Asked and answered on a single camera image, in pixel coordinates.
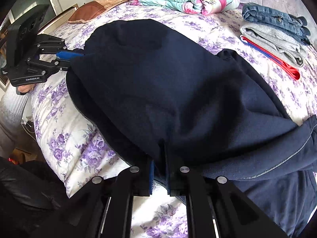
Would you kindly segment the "person's left hand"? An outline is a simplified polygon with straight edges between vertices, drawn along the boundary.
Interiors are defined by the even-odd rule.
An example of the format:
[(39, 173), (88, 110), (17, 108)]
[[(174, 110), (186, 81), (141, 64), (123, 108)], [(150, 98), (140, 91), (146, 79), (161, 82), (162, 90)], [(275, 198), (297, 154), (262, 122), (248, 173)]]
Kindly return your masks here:
[(19, 93), (28, 93), (35, 87), (35, 84), (22, 85), (17, 88)]

